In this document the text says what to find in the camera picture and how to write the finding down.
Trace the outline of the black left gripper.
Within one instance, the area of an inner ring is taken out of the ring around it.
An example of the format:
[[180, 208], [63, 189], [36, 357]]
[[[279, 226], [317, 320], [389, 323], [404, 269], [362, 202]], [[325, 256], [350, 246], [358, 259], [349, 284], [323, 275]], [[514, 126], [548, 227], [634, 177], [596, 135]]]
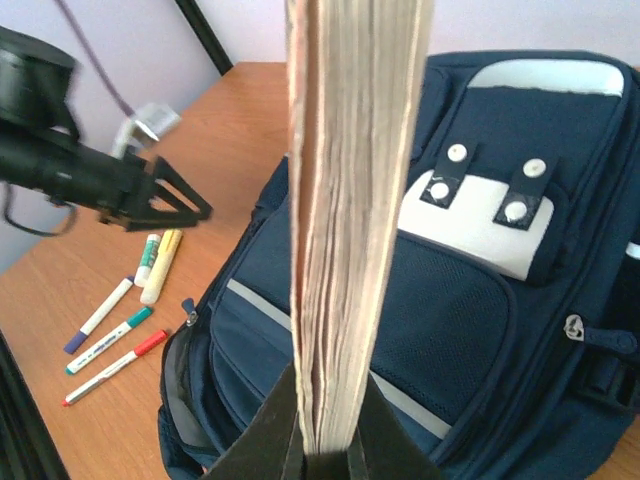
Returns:
[[98, 152], [97, 160], [106, 194], [97, 205], [100, 223], [141, 232], [192, 228], [210, 219], [212, 206], [164, 158]]

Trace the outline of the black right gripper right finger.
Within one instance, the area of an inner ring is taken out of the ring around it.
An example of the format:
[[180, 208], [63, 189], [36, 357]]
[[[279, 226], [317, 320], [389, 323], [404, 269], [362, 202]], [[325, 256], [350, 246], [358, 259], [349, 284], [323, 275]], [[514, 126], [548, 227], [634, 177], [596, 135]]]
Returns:
[[410, 439], [372, 376], [368, 378], [347, 460], [348, 479], [444, 478], [438, 467]]

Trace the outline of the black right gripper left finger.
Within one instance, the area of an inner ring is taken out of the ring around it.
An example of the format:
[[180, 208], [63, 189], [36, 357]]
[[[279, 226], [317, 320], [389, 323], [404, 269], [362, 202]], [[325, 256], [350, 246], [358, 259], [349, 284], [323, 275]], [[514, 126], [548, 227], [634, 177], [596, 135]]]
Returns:
[[203, 475], [205, 479], [303, 479], [295, 371], [288, 365], [244, 433]]

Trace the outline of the navy blue backpack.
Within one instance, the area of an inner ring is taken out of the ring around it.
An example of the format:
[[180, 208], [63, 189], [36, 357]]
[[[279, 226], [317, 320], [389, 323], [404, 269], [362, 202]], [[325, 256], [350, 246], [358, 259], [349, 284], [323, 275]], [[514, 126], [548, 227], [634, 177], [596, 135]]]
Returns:
[[639, 414], [639, 73], [427, 61], [372, 358], [451, 479], [583, 479]]

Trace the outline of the pink illustrated book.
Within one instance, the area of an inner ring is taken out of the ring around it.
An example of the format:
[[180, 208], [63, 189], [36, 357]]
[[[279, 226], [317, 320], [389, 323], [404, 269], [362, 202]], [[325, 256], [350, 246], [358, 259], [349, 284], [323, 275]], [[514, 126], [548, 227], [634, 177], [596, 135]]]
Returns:
[[421, 98], [430, 1], [290, 1], [290, 309], [307, 455], [351, 444]]

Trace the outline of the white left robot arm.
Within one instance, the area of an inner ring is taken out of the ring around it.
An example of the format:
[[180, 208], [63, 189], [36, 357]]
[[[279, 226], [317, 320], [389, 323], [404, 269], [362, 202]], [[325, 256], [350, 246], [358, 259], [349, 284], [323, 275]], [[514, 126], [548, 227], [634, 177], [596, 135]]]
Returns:
[[66, 101], [75, 65], [53, 45], [1, 30], [2, 219], [36, 232], [12, 216], [14, 189], [20, 186], [67, 209], [61, 234], [73, 228], [80, 207], [128, 232], [189, 228], [208, 220], [212, 206], [164, 158], [115, 158], [82, 144]]

